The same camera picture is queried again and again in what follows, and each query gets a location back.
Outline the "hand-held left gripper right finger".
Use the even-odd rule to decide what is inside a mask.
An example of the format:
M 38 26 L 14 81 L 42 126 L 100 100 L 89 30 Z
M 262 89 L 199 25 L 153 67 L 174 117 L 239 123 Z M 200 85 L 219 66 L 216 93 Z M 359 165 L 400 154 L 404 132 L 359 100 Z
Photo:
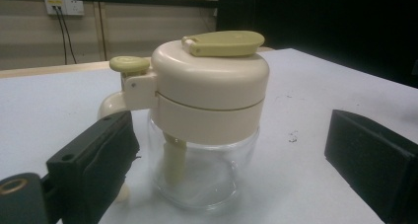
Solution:
M 385 224 L 418 224 L 418 144 L 367 117 L 335 110 L 324 155 Z

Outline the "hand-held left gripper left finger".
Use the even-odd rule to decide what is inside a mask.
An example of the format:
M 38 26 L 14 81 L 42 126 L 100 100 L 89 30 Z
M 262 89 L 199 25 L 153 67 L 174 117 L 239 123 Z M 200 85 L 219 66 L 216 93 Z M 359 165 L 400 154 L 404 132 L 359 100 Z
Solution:
M 64 224 L 98 224 L 115 201 L 139 151 L 131 112 L 108 115 L 46 162 Z

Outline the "glass jar with cream lid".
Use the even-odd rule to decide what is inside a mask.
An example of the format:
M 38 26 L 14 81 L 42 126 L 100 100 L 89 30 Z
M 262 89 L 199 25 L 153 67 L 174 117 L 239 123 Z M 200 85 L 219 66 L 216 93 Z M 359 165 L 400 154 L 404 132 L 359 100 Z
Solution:
M 121 89 L 99 116 L 147 111 L 150 175 L 172 203 L 215 209 L 238 195 L 269 78 L 263 43 L 256 32 L 222 31 L 166 42 L 150 58 L 110 60 Z

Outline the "white table cover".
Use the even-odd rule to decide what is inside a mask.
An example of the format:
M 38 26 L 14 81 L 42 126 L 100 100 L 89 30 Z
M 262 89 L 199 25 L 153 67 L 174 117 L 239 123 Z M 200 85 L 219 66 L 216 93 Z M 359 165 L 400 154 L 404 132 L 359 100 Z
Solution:
M 141 154 L 126 181 L 128 200 L 103 224 L 382 224 L 325 160 L 335 110 L 366 116 L 418 143 L 418 90 L 295 49 L 269 51 L 260 134 L 238 197 L 214 211 L 174 206 L 155 192 Z M 102 100 L 117 92 L 116 72 L 0 79 L 0 180 L 44 174 L 46 161 L 91 126 Z

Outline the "dark curtain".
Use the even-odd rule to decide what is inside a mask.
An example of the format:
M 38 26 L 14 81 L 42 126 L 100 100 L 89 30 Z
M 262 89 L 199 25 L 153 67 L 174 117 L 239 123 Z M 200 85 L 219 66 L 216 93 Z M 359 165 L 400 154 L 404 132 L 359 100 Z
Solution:
M 418 88 L 418 0 L 219 0 L 216 28 Z

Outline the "white wall socket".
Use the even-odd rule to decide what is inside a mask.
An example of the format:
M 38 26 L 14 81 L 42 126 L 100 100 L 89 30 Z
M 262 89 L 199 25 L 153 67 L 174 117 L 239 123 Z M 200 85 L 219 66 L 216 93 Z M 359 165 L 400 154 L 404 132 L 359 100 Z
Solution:
M 64 16 L 84 16 L 84 3 L 80 0 L 44 0 L 48 15 L 55 15 L 57 12 Z

